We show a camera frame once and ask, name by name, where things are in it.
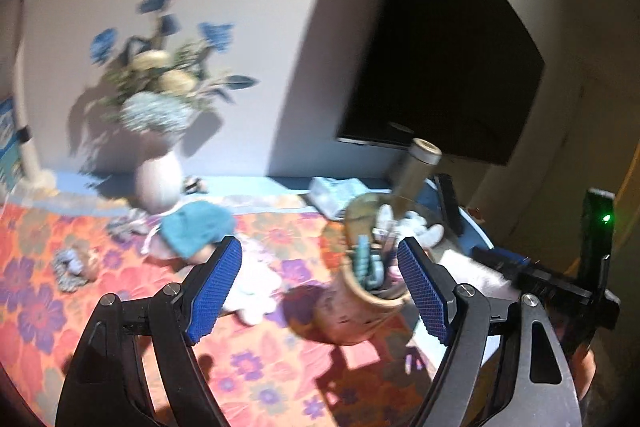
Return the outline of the teal knitted cloth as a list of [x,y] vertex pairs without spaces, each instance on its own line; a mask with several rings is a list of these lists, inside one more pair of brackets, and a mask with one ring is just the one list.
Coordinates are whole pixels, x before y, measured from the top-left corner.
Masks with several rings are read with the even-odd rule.
[[191,261],[207,246],[234,234],[235,217],[208,200],[192,200],[160,219],[160,237],[184,261]]

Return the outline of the white plush toy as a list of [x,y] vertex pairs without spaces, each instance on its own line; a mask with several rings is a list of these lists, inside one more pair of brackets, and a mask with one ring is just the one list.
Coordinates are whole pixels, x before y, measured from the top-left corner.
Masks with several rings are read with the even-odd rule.
[[283,280],[271,268],[273,254],[256,239],[244,235],[239,235],[238,239],[242,247],[241,268],[224,300],[222,311],[235,314],[245,326],[255,326],[276,311]]

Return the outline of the blue grey scrunchie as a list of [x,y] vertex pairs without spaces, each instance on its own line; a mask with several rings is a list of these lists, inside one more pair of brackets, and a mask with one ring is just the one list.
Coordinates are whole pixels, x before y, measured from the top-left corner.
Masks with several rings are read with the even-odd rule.
[[96,280],[96,262],[89,251],[77,246],[58,251],[52,260],[52,270],[56,285],[63,293],[74,293]]

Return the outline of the floral orange table mat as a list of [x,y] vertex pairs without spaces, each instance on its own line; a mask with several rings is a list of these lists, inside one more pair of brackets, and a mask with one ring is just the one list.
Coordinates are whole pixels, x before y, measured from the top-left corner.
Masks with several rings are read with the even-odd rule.
[[399,314],[353,346],[319,305],[347,265],[315,212],[244,215],[202,265],[103,218],[1,215],[3,425],[413,426],[434,369]]

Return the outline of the white ribbed vase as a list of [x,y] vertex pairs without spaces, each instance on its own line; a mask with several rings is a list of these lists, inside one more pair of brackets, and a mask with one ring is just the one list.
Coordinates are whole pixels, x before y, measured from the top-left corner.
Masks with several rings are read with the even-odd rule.
[[175,151],[178,135],[147,131],[134,172],[134,195],[148,213],[171,210],[181,197],[183,170]]

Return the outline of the woven bamboo basket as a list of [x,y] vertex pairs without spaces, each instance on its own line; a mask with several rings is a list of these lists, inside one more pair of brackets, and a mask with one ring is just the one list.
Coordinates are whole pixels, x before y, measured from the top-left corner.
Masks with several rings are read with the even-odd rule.
[[444,219],[412,199],[394,194],[367,193],[354,198],[344,211],[344,235],[348,247],[356,247],[360,235],[371,245],[390,248],[390,241],[413,236],[438,261],[446,251],[462,254],[457,235]]

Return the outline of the white desk lamp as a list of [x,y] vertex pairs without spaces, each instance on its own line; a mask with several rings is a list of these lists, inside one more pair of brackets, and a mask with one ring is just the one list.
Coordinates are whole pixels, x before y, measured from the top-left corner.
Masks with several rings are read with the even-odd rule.
[[23,178],[21,184],[53,190],[55,174],[40,165],[25,94],[25,24],[28,0],[1,0],[1,98],[13,101],[17,146]]

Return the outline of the metal thermos bottle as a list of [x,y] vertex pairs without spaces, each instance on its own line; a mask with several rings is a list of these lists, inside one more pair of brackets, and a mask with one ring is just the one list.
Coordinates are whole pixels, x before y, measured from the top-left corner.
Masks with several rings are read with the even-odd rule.
[[439,147],[424,139],[414,138],[393,183],[392,194],[416,200],[422,192],[425,180],[431,176],[440,158],[442,151]]

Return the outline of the blue tissue pack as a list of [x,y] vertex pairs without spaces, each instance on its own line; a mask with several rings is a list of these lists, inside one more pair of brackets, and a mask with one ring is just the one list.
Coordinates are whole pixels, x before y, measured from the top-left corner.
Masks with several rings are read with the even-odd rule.
[[333,179],[314,176],[309,183],[307,198],[326,219],[342,221],[349,203],[368,192],[367,185],[357,178]]

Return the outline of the black television screen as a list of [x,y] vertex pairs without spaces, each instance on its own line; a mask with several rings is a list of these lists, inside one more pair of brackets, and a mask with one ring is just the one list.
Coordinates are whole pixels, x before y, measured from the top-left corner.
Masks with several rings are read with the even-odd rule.
[[504,166],[543,72],[508,0],[382,0],[336,136]]

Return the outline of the blue and cream flower bouquet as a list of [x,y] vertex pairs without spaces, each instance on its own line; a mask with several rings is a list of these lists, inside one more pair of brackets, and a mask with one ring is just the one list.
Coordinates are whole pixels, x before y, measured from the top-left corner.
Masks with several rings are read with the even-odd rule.
[[198,38],[174,50],[167,41],[181,30],[172,12],[177,0],[141,0],[140,15],[151,17],[151,33],[132,35],[119,46],[116,28],[91,41],[91,63],[104,68],[112,92],[100,100],[104,119],[131,133],[183,134],[202,114],[216,112],[216,102],[233,102],[231,93],[256,87],[259,80],[233,72],[213,74],[208,61],[232,45],[232,24],[198,24]]

